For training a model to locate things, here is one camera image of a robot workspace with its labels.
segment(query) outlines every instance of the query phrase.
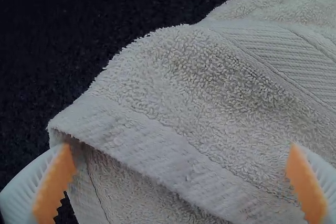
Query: carpet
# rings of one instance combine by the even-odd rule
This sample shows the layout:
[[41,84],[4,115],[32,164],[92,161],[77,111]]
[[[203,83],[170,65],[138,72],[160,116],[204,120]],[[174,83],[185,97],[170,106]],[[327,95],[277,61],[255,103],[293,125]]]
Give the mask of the carpet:
[[[48,149],[47,122],[108,60],[159,27],[193,24],[226,0],[1,0],[0,189]],[[56,223],[77,223],[68,200]]]

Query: orange plastic piece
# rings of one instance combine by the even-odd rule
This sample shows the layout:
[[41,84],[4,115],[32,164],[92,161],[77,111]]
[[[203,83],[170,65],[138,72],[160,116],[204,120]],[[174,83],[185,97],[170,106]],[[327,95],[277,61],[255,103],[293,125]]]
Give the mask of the orange plastic piece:
[[54,217],[58,215],[57,208],[61,206],[64,191],[76,173],[69,144],[64,144],[54,158],[33,206],[33,215],[39,224],[54,224]]
[[305,220],[309,224],[322,224],[328,213],[328,202],[314,171],[296,144],[291,146],[286,174],[294,187],[294,193],[298,195]]

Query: folded towel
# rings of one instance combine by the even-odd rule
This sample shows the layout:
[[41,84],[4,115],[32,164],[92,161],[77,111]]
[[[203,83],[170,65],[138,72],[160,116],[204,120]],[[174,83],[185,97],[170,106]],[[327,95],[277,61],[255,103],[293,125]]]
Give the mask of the folded towel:
[[305,223],[291,142],[336,164],[336,3],[231,0],[122,49],[48,125],[83,223]]

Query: towel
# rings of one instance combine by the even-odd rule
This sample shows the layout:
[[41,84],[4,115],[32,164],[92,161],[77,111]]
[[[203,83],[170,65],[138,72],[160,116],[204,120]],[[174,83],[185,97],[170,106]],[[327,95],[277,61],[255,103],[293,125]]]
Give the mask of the towel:
[[306,223],[291,142],[336,164],[336,3],[230,0],[123,48],[48,125],[80,224]]

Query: towel hem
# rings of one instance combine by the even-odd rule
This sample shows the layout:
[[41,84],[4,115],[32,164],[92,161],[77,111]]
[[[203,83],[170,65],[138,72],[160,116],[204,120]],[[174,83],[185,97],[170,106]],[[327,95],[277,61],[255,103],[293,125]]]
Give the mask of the towel hem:
[[51,145],[62,141],[56,132],[71,135],[233,223],[304,223],[295,205],[212,162],[173,129],[114,101],[84,94],[48,129]]

